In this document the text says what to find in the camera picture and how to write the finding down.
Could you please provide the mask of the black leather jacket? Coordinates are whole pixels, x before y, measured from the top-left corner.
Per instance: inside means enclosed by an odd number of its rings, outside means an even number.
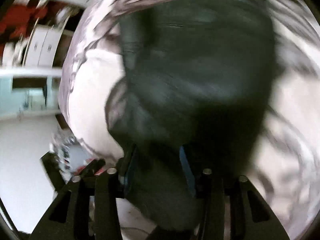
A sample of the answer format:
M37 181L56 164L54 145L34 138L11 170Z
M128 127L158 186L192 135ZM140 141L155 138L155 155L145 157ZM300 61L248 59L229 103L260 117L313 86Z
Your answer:
M205 168L249 158L276 69L266 0L174 0L122 16L124 77L106 102L126 198L167 230L199 222Z

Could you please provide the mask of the floral bed blanket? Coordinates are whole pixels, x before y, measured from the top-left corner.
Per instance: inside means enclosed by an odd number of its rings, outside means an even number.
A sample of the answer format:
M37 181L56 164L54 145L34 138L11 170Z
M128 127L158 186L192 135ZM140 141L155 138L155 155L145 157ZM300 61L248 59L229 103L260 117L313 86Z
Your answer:
M103 105L124 75L117 19L170 0L89 0L62 68L59 106L80 144L115 163ZM319 226L319 9L309 0L267 0L281 74L248 176L291 239Z

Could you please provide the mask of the white shelf unit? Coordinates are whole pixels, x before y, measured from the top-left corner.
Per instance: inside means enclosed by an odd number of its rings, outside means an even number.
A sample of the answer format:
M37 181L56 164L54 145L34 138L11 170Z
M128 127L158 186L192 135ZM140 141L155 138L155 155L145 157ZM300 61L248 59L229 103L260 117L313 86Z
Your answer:
M84 8L15 2L1 18L1 119L59 113L62 66Z

